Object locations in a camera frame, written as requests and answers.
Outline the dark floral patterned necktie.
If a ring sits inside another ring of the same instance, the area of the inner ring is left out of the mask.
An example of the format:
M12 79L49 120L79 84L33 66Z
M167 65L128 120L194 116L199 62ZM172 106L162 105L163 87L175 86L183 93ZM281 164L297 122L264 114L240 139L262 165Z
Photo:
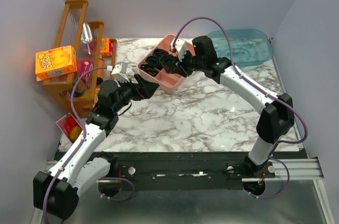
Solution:
M162 56L160 59L160 63L162 68L168 74L182 74L181 68L178 66L179 59L178 57L172 55Z

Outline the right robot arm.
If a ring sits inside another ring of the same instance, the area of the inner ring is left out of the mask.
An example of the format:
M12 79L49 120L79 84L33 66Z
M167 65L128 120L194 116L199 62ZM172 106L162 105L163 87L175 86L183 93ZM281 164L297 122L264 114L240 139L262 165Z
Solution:
M176 42L172 41L170 50L177 53L174 64L184 77L194 71L201 71L207 78L234 91L260 115L256 126L256 142L244 160L245 174L256 177L263 171L278 140L294 125L294 115L290 110L293 105L291 96L266 90L246 77L230 59L219 58L211 39L206 35L193 39L194 53L189 52L185 42Z

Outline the pink divided organizer tray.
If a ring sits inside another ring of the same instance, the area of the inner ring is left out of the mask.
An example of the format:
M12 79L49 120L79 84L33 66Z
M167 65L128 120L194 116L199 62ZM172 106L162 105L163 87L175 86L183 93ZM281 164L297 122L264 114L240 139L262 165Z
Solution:
M185 77L182 77L179 74L168 74L168 73L166 73L166 71L163 68L159 69L160 72L155 77L152 77L152 76L148 75L146 72L142 71L140 69L140 66L142 64L147 64L146 61L145 61L146 58L148 56L152 56L153 51L156 48L164 49L164 50L168 51L168 53L170 55L176 57L177 54L172 53L170 51L170 44L171 44L171 42L174 38L175 38L174 34L166 35L163 39L161 39L161 41L157 45L155 45L155 47L152 48L152 50L147 55L145 55L145 57L137 65L137 68L139 69L139 73L140 73L140 75L143 79L145 79L149 82L159 84L159 88L167 94L173 94L182 85L182 83L185 81Z

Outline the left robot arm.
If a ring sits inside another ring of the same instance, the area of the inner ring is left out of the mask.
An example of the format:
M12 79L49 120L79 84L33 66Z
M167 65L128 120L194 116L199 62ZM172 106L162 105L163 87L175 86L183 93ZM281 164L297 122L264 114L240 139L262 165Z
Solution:
M87 164L91 154L115 127L124 106L132 101L151 98L159 85L134 75L130 80L119 82L105 80L100 85L98 101L88 116L83 131L68 152L46 173L38 172L33 179L33 205L41 209L45 223L49 214L62 221L75 211L79 197L101 178L114 178L118 171L117 158L100 154Z

